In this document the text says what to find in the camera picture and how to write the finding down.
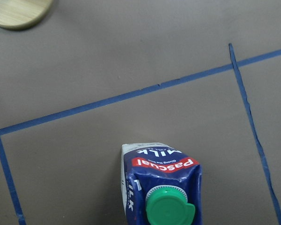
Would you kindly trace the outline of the blue white milk carton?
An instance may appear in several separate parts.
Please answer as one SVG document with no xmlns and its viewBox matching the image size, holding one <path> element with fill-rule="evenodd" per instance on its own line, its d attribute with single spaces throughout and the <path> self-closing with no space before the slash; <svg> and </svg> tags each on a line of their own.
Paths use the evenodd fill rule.
<svg viewBox="0 0 281 225">
<path fill-rule="evenodd" d="M 202 168 L 159 142 L 121 149 L 121 192 L 130 225 L 201 225 Z"/>
</svg>

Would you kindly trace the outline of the wooden mug tree stand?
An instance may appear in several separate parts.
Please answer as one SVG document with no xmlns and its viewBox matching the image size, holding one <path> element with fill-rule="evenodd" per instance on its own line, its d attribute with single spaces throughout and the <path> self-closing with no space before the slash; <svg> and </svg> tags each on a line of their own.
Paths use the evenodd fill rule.
<svg viewBox="0 0 281 225">
<path fill-rule="evenodd" d="M 48 14 L 53 3 L 52 0 L 0 0 L 0 28 L 28 29 Z"/>
</svg>

